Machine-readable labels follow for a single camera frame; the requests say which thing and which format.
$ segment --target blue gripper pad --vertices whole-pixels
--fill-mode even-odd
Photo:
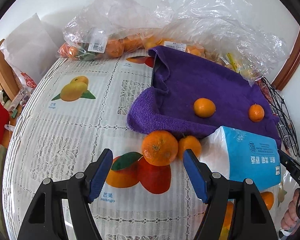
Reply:
[[[208,194],[207,194],[207,183],[203,179],[199,168],[193,160],[193,157],[197,159],[194,153],[190,153],[186,150],[183,154],[183,165],[186,168],[186,172],[189,176],[195,194],[197,198],[201,199],[203,203],[207,203]]]
[[[105,155],[101,154],[97,162],[102,158],[100,165],[97,168],[96,173],[90,181],[90,194],[88,200],[92,202],[96,199],[102,190],[102,187],[106,181],[109,170],[112,166],[113,154],[111,150],[108,150]]]

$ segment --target blue and white tissue package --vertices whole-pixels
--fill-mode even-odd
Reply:
[[[201,145],[199,161],[227,179],[250,178],[260,191],[281,181],[280,158],[272,138],[221,126]]]

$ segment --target plastic bag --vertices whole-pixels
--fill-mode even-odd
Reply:
[[[80,60],[120,57],[143,48],[141,29],[162,28],[172,15],[168,0],[95,0],[63,30],[76,56],[67,53],[67,45],[60,54]]]
[[[4,59],[28,91],[37,86],[56,61],[57,49],[37,14],[21,23],[0,46]]]
[[[249,15],[252,5],[245,0],[176,0],[173,8],[169,25],[141,36],[146,49],[164,41],[181,43],[180,50],[230,64],[250,83],[289,56],[281,39],[247,23],[253,16]]]

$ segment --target white lace tablecloth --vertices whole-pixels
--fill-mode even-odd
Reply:
[[[78,62],[58,59],[20,116],[9,145],[2,203],[10,240],[16,240],[26,210],[42,180],[69,179],[96,161],[104,148],[114,157],[140,151],[144,137],[126,117],[133,101],[150,86],[152,68],[120,59]],[[95,100],[51,101],[76,76],[89,79]],[[115,202],[96,199],[90,209],[103,239],[193,239],[205,206],[195,196],[181,162],[171,164],[170,189],[160,195],[140,183],[128,189],[107,184]],[[76,239],[67,200],[63,200],[69,239]]]

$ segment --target green leaf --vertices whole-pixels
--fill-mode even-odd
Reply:
[[[137,152],[125,153],[124,155],[121,155],[118,159],[115,160],[115,162],[112,164],[111,170],[119,171],[128,168],[141,157],[142,154]]]
[[[89,90],[85,91],[81,98],[87,98],[87,99],[96,99],[96,97],[94,95],[91,94],[91,92]]]
[[[58,99],[61,99],[60,94],[55,96],[51,101],[58,100]]]

